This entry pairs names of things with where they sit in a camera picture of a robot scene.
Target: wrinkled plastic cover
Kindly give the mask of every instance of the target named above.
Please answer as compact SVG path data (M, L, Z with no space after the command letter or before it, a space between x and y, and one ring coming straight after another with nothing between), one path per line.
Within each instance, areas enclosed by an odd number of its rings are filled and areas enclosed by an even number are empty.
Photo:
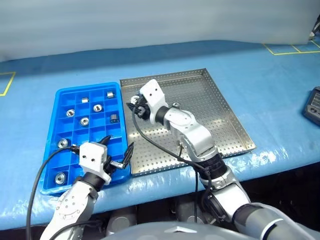
M7 0L0 61L202 40L305 44L319 0Z

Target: perforated metal tray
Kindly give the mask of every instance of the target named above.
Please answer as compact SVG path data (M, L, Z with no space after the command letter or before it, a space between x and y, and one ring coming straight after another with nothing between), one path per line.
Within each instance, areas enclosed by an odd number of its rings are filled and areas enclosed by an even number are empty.
M131 159L133 175L185 166L184 163L178 162L172 156L145 141L133 124L132 114L126 103L151 79L158 81L169 105L174 102L180 103L183 110L192 112L195 119L210 130L224 157L247 153L256 148L205 68L122 79L120 84L128 143L135 142ZM170 151L179 153L180 147L177 141L162 125L152 125L141 119L138 119L137 123L153 141ZM183 151L181 156L189 159L186 151Z

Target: table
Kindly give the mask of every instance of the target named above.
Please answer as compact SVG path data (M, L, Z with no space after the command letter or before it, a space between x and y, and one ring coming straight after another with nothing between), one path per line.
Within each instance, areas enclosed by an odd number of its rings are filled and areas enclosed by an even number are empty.
M207 68L257 145L225 160L240 181L320 161L320 127L302 115L310 91L320 85L320 39L314 42L292 47L199 41L0 63L0 93L15 72L0 95L0 230L26 224L55 93L61 88ZM194 183L190 167L135 177L100 192L94 212L187 194ZM37 193L32 223L49 222L56 201Z

